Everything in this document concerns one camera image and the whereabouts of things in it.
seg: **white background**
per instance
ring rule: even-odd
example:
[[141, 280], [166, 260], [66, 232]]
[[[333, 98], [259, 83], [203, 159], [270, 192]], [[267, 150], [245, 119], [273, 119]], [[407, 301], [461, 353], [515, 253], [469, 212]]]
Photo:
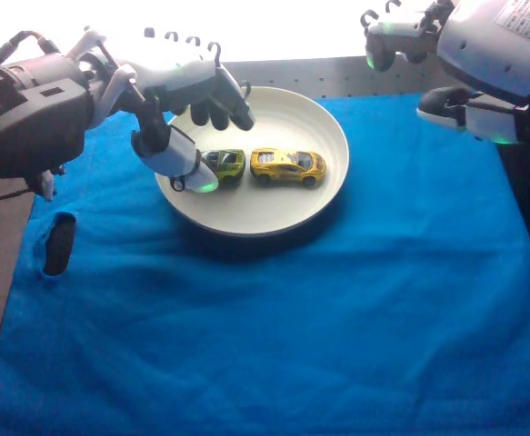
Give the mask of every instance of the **white background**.
[[[403, 6], [415, 6], [403, 1]], [[81, 37], [85, 25], [113, 35], [125, 29], [143, 35], [152, 26], [156, 36], [179, 33], [180, 40], [200, 36], [203, 45], [217, 41], [222, 59], [249, 61], [358, 56], [365, 54], [361, 14], [385, 12], [385, 0], [0, 0], [0, 45], [20, 30], [36, 30], [52, 39], [63, 53]], [[10, 59], [40, 55], [32, 39], [20, 44]]]

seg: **green toy car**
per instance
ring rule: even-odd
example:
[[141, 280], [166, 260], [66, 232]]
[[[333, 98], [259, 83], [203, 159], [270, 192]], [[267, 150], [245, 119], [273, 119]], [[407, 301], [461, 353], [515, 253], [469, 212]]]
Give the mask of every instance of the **green toy car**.
[[202, 157], [222, 184], [235, 183], [245, 173], [246, 159], [242, 150], [208, 150]]

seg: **plate rim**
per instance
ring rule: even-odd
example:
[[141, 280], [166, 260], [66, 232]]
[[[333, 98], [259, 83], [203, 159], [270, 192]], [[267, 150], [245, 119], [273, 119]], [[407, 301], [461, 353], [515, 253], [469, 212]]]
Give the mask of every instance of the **plate rim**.
[[[235, 238], [256, 239], [256, 238], [265, 238], [265, 237], [268, 237], [268, 236], [275, 236], [275, 235], [278, 235], [278, 234], [281, 234], [281, 233], [290, 232], [291, 230], [293, 230], [293, 229], [295, 229], [297, 227], [300, 227], [301, 225], [303, 225], [305, 223], [310, 222], [318, 214], [320, 214], [336, 198], [336, 196], [341, 192], [341, 190], [342, 190], [342, 188], [344, 186], [345, 179], [347, 178], [347, 173], [349, 172], [350, 150], [349, 150], [349, 141], [347, 140], [347, 136], [345, 135], [344, 129], [341, 126], [341, 124], [335, 119], [335, 117], [327, 109], [325, 109], [322, 105], [320, 105], [318, 102], [316, 102], [312, 98], [306, 97], [306, 96], [301, 95], [299, 93], [296, 93], [294, 91], [289, 91], [289, 90], [282, 89], [282, 88], [275, 88], [275, 87], [272, 87], [272, 86], [253, 86], [252, 89], [253, 89], [253, 91], [254, 90], [260, 90], [260, 91], [266, 90], [267, 92], [268, 91], [274, 91], [274, 92], [287, 93], [287, 94], [292, 94], [294, 97], [305, 99], [305, 100], [317, 105], [319, 108], [321, 108], [327, 115], [329, 115], [329, 117], [335, 122], [335, 124], [339, 128], [339, 132], [341, 133], [341, 135], [343, 136], [343, 138], [345, 140], [345, 148], [347, 150], [347, 154], [346, 154], [347, 158], [346, 158], [346, 161], [345, 161], [345, 170], [344, 170], [343, 177], [341, 178], [341, 180], [338, 181], [338, 186], [337, 186], [337, 189], [335, 190], [334, 195], [325, 204], [323, 204], [321, 207], [319, 207], [319, 209], [317, 211], [314, 211], [311, 215], [309, 215], [308, 217], [306, 217], [303, 220], [299, 221], [298, 223], [295, 223], [295, 224], [292, 224], [292, 225], [288, 225], [286, 227], [283, 227], [282, 229], [271, 230], [271, 231], [268, 231], [268, 232], [259, 232], [259, 233], [228, 232], [228, 231], [219, 230], [219, 229], [216, 229], [214, 227], [210, 227], [210, 226], [204, 225], [202, 223], [199, 223], [194, 218], [192, 218], [192, 217], [186, 215], [185, 213], [183, 213], [176, 205], [174, 205], [172, 202], [170, 202], [170, 199], [167, 197], [166, 193], [164, 192], [164, 188], [162, 187], [162, 184], [161, 184], [161, 179], [167, 179], [168, 177], [166, 177], [164, 175], [161, 175], [161, 174], [158, 174], [158, 173], [155, 173], [155, 181], [157, 182], [157, 185], [158, 185], [162, 195], [167, 200], [167, 202], [170, 203], [172, 208], [174, 210], [176, 210], [181, 216], [183, 216], [187, 221], [189, 221], [191, 223], [194, 223], [198, 227], [201, 227], [202, 229], [205, 229], [205, 230], [207, 230], [210, 233], [216, 233], [216, 234], [220, 234], [220, 235], [223, 235], [223, 236], [229, 236], [229, 237], [235, 237]], [[176, 119], [178, 119], [179, 116], [182, 116], [182, 115], [174, 116], [169, 121], [168, 124], [172, 124]]]

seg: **robotic hand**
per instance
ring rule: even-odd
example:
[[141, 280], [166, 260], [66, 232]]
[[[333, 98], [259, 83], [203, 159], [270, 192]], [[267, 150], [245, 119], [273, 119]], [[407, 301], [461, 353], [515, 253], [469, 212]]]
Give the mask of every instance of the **robotic hand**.
[[368, 64], [382, 72], [395, 52], [410, 63], [437, 54], [466, 84], [426, 93], [418, 115], [477, 139], [530, 143], [530, 0], [437, 0], [413, 14], [392, 5], [401, 3], [386, 3], [385, 20], [374, 11], [362, 15]]
[[[47, 200], [54, 173], [84, 149], [85, 131], [116, 111], [135, 114], [139, 132], [132, 146], [141, 161], [170, 177], [172, 187], [199, 193], [218, 186], [194, 141], [165, 122], [164, 112], [187, 106], [198, 125], [212, 120], [224, 130], [229, 120], [250, 130], [255, 119], [241, 86], [220, 64], [220, 46], [200, 47], [197, 37], [178, 43], [177, 34], [104, 45], [96, 30], [85, 34], [67, 55], [34, 32], [21, 32], [0, 48], [0, 178], [24, 177]], [[26, 37], [34, 36], [44, 56], [1, 66]], [[216, 47], [215, 56], [209, 53]]]

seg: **gray panel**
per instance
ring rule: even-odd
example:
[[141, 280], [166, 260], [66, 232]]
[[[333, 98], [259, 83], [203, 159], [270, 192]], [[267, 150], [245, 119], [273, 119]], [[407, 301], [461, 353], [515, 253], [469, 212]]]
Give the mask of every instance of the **gray panel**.
[[409, 64], [399, 55], [384, 73], [372, 70], [365, 56], [231, 62], [225, 66], [237, 80], [283, 88], [310, 98], [414, 94], [458, 84], [434, 56], [421, 64]]

